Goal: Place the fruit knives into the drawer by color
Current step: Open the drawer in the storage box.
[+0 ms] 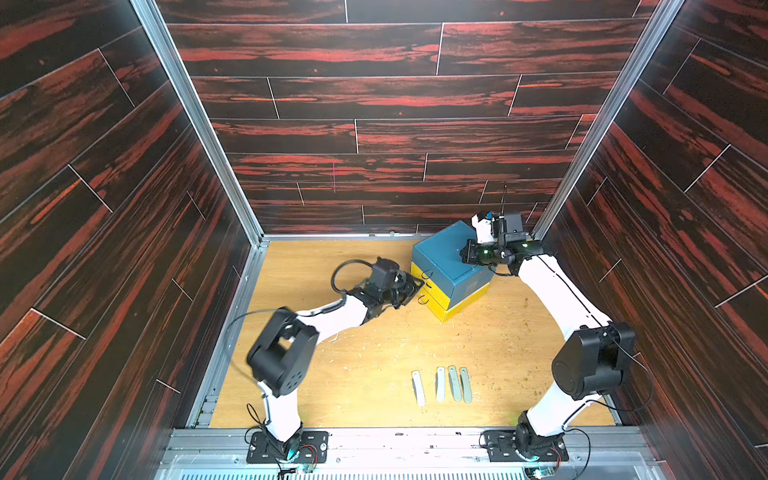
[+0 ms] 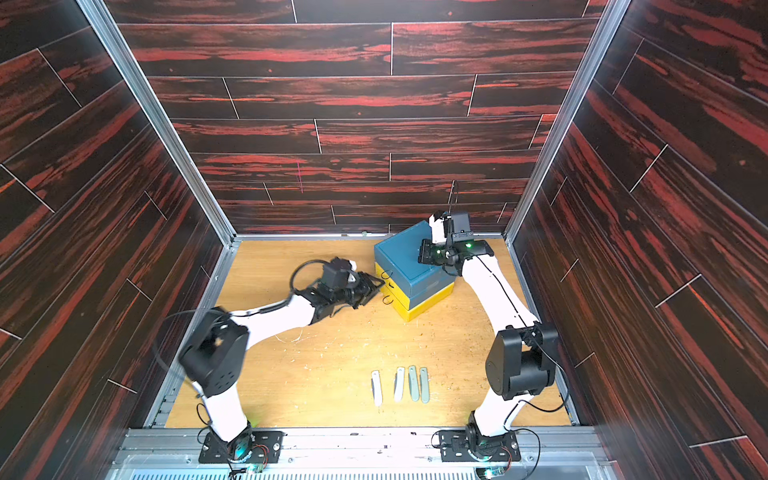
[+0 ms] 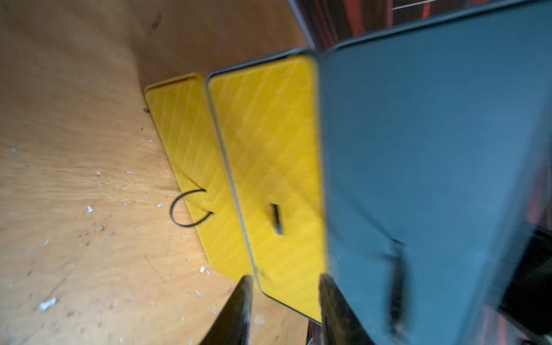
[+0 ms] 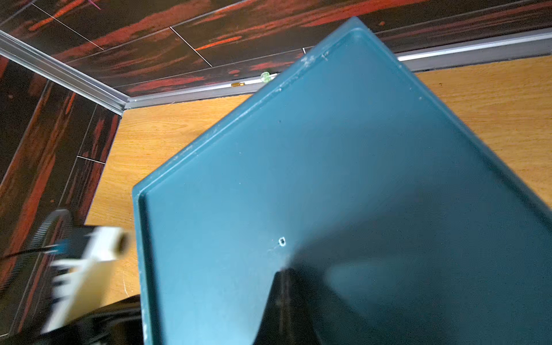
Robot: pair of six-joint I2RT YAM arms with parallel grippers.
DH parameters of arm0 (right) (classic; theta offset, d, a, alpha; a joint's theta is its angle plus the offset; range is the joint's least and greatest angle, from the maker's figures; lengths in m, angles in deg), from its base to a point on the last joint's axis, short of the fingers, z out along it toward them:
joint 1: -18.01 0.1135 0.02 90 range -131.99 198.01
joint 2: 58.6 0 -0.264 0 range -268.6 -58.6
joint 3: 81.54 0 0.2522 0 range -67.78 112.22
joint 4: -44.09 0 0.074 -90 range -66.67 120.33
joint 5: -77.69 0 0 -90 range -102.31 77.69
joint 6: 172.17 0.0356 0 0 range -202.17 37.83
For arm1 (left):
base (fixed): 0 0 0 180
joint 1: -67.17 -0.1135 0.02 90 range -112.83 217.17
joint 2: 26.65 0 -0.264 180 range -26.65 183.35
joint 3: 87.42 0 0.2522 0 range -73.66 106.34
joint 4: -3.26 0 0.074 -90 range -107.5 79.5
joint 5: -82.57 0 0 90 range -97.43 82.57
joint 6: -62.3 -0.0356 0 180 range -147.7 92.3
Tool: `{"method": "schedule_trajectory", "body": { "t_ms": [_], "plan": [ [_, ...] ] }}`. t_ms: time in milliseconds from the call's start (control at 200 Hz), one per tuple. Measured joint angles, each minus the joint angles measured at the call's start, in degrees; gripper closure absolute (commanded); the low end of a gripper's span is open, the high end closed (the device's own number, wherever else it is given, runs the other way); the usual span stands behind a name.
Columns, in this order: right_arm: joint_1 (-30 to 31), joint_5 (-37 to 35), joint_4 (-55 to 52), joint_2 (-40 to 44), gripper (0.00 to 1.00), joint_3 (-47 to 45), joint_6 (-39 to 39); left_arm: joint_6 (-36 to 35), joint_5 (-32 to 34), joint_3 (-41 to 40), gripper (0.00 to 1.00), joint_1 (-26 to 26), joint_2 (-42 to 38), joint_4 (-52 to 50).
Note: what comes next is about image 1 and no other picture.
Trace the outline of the teal yellow drawer cabinet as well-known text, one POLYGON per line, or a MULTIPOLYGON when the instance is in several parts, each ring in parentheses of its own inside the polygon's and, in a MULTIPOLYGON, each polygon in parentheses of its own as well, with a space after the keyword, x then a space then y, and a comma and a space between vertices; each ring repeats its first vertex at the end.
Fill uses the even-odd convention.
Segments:
POLYGON ((410 273, 424 281, 418 303, 440 322, 447 322, 484 296, 492 272, 462 262, 460 251, 476 238, 472 227, 457 221, 415 244, 410 273))

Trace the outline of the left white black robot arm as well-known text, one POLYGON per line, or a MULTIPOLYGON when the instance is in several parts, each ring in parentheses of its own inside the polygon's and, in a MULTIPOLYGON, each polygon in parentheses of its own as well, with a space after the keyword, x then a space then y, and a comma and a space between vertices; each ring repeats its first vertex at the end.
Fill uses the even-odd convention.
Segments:
POLYGON ((340 299, 307 311, 287 307, 275 310, 250 348, 246 363, 262 391, 266 438, 287 456, 299 448, 304 425, 298 413, 297 390, 304 381, 315 349, 325 340, 381 316, 387 309, 399 309, 414 299, 425 281, 402 270, 386 258, 371 263, 352 259, 333 271, 331 288, 340 299), (362 265, 370 269, 367 278, 351 289, 336 284, 345 267, 362 265))

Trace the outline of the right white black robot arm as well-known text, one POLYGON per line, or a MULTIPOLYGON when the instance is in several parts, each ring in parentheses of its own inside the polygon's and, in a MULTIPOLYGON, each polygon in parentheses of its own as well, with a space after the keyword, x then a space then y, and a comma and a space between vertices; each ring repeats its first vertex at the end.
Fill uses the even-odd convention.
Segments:
POLYGON ((557 449, 572 420, 626 384, 633 364, 642 365, 632 356, 636 334, 594 305, 538 241, 468 240, 460 258, 491 270, 506 266, 537 295, 563 334, 564 344, 551 363, 552 386, 515 427, 516 454, 540 460, 557 449))

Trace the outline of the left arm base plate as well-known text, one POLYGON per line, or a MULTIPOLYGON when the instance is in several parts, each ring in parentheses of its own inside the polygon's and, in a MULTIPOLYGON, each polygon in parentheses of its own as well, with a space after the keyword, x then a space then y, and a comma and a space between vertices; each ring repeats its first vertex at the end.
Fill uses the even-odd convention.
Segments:
POLYGON ((254 430, 248 441, 246 463, 322 464, 327 461, 328 443, 327 431, 301 430, 283 442, 268 431, 254 430))

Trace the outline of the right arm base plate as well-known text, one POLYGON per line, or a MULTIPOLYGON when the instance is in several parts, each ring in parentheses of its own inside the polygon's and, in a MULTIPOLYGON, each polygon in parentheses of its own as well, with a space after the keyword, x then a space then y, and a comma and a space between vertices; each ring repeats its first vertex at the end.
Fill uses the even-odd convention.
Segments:
POLYGON ((479 446, 491 462, 552 462, 569 459, 563 435, 542 437, 526 428, 522 430, 486 430, 480 434, 479 446))

